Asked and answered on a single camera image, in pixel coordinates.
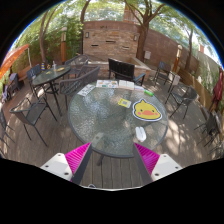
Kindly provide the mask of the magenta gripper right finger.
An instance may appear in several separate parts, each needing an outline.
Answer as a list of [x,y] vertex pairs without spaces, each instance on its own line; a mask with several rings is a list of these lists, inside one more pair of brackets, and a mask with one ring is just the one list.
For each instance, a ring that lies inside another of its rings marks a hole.
[[160,155],[138,143],[133,144],[133,154],[138,165],[144,185],[152,183],[152,171],[157,164]]

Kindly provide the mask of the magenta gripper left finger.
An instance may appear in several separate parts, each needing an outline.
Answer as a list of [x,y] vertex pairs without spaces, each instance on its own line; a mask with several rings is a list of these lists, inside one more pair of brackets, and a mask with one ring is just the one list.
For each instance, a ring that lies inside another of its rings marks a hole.
[[71,181],[79,185],[92,153],[91,143],[86,143],[65,154],[65,158],[72,171]]

